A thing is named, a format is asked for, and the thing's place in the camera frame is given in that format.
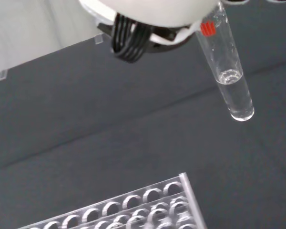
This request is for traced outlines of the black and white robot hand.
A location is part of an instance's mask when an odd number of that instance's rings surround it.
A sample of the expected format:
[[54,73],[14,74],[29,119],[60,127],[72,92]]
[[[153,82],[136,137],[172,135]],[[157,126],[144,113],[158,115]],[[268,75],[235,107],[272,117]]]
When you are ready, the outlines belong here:
[[111,39],[115,58],[137,62],[145,53],[186,44],[217,0],[81,0],[96,26]]

